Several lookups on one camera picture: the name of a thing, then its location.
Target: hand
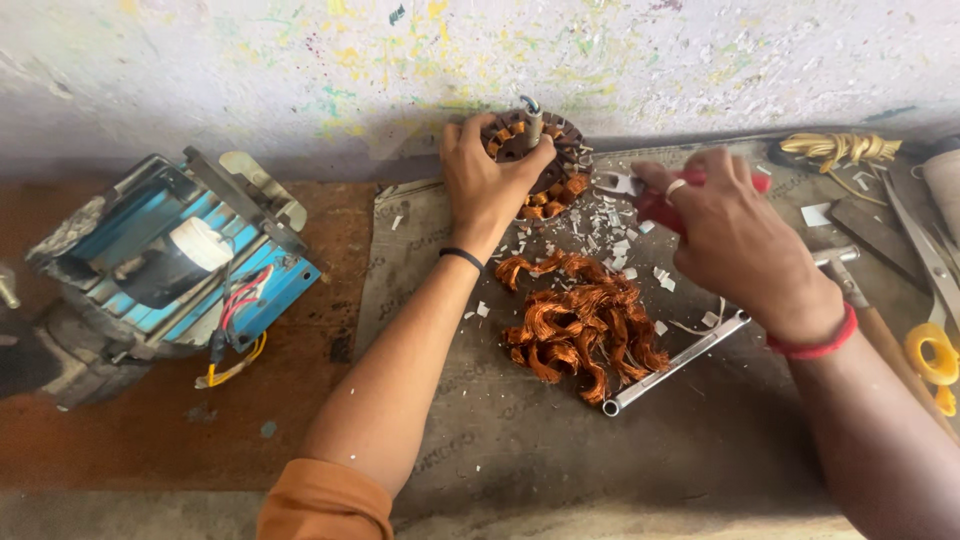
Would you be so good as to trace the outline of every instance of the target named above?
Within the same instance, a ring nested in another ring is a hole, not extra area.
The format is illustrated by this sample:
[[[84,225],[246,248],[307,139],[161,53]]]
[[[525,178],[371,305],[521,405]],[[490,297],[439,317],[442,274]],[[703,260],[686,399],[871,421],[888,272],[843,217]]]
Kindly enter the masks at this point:
[[[480,141],[480,130],[495,118],[491,113],[478,114],[463,127],[447,124],[440,149],[453,212],[450,245],[484,263],[523,206],[537,177],[557,156],[553,139],[542,136],[540,145],[522,160],[491,160]]]
[[[633,163],[660,193],[676,180],[663,165]],[[749,163],[726,148],[693,155],[686,170],[704,170],[703,187],[685,185],[671,197],[686,227],[674,265],[703,288],[745,309],[785,343],[832,339],[843,323],[840,288],[817,269],[800,237],[754,189]]]

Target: wrench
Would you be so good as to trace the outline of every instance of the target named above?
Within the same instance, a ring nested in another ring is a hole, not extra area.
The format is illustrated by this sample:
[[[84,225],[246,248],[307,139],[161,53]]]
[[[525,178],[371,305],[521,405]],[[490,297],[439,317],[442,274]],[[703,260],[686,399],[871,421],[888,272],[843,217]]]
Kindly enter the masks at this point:
[[[607,416],[616,416],[620,409],[634,402],[636,398],[642,396],[647,390],[653,388],[658,382],[670,377],[680,371],[690,360],[705,353],[711,347],[723,341],[727,336],[739,330],[740,327],[750,322],[750,315],[740,309],[727,322],[721,324],[715,331],[700,338],[696,343],[684,349],[680,354],[670,358],[670,369],[658,371],[653,375],[634,382],[627,386],[626,390],[621,391],[612,399],[603,403],[603,412]]]

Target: orange sleeve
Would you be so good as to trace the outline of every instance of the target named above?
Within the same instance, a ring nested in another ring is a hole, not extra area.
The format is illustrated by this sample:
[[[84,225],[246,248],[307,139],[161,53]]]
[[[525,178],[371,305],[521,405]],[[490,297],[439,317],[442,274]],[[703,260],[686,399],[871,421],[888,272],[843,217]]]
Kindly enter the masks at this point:
[[[294,459],[267,495],[257,540],[394,540],[393,500],[370,477],[335,463]]]

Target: red thread bracelet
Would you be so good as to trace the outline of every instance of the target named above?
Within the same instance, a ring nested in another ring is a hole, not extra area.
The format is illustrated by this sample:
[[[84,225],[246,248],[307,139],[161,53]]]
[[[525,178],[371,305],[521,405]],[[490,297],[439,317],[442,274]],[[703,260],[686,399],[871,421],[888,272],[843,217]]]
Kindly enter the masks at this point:
[[[856,331],[856,311],[853,311],[853,306],[844,302],[843,310],[843,325],[840,326],[840,330],[833,336],[833,339],[827,343],[820,345],[790,345],[788,343],[782,343],[777,340],[776,337],[767,334],[767,346],[773,349],[774,353],[779,353],[792,360],[811,360],[832,353],[842,347]]]

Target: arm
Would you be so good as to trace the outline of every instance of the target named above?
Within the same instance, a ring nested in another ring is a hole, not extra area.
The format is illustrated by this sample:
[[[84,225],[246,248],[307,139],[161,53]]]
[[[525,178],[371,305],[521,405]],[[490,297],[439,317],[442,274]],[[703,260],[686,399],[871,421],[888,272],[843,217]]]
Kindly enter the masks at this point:
[[[540,171],[555,157],[543,137],[530,155],[497,164],[480,130],[492,114],[447,125],[441,161],[453,212],[450,245],[486,262]],[[413,469],[427,410],[446,352],[479,271],[441,258],[396,318],[376,338],[321,408],[300,457],[359,471],[395,496]]]
[[[814,265],[803,242],[751,185],[750,165],[714,148],[688,168],[707,172],[671,202],[687,240],[679,271],[724,296],[782,342],[829,342],[844,317],[839,287]],[[659,164],[637,175],[664,192]],[[788,360],[828,488],[869,538],[960,538],[960,449],[858,331],[839,350]]]

